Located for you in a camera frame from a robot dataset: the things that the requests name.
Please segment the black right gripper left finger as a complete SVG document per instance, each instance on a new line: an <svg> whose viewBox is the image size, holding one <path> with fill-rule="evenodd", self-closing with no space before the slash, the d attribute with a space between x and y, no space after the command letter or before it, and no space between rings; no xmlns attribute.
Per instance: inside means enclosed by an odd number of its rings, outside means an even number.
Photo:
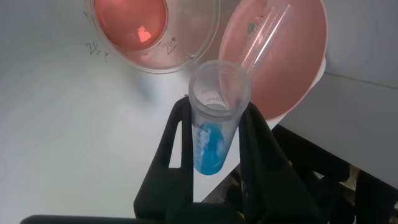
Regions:
<svg viewBox="0 0 398 224"><path fill-rule="evenodd" d="M182 125L179 168L170 168L177 126ZM193 141L191 106L188 97L178 100L167 120L149 170L134 200L139 219L163 220L168 211L193 202Z"/></svg>

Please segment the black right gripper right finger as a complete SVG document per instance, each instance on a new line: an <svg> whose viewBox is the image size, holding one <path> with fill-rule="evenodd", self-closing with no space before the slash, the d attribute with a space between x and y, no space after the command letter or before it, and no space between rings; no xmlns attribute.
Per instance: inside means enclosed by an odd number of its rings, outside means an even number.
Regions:
<svg viewBox="0 0 398 224"><path fill-rule="evenodd" d="M244 222L317 223L318 206L253 103L238 131Z"/></svg>

